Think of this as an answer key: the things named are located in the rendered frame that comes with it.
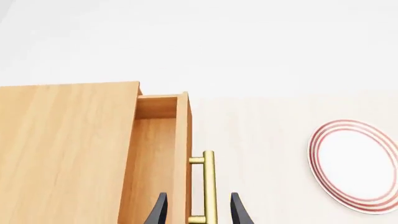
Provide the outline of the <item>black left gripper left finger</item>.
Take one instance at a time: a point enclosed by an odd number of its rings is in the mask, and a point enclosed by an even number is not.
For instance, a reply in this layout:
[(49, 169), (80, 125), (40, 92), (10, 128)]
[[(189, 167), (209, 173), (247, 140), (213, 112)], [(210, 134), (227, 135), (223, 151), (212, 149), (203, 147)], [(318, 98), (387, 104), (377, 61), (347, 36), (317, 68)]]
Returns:
[(167, 210), (167, 194), (165, 192), (161, 192), (144, 224), (165, 224), (167, 219)]

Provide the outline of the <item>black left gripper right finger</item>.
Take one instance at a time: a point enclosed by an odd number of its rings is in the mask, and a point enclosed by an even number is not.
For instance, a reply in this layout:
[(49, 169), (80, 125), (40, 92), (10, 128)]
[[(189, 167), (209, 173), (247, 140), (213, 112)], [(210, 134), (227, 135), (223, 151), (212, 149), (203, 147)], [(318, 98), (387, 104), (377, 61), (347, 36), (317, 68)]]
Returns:
[(233, 224), (254, 224), (237, 192), (231, 193), (230, 210)]

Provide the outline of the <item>wooden cabinet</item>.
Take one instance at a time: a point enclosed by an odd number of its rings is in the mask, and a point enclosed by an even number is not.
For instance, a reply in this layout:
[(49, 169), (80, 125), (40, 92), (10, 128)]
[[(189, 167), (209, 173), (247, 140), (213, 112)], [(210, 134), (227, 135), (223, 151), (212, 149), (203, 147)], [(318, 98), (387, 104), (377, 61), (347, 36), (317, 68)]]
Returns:
[(0, 87), (0, 224), (117, 224), (139, 82)]

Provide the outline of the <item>wooden drawer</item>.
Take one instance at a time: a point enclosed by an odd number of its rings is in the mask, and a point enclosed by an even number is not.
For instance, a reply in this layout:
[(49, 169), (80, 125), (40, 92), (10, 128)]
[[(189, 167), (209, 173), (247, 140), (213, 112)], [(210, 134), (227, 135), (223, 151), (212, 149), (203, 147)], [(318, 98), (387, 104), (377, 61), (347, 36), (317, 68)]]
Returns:
[(191, 156), (188, 93), (138, 96), (118, 224), (143, 224), (162, 192), (168, 198), (165, 224), (187, 224), (192, 209)]

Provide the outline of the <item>white plate with red rings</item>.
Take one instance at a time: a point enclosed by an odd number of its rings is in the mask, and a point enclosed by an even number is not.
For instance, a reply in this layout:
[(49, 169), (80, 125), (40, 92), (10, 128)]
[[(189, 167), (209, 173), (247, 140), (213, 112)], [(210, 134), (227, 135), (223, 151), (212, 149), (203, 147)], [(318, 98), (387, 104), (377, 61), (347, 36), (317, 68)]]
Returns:
[(308, 141), (310, 170), (335, 201), (371, 215), (398, 210), (398, 144), (370, 124), (338, 119)]

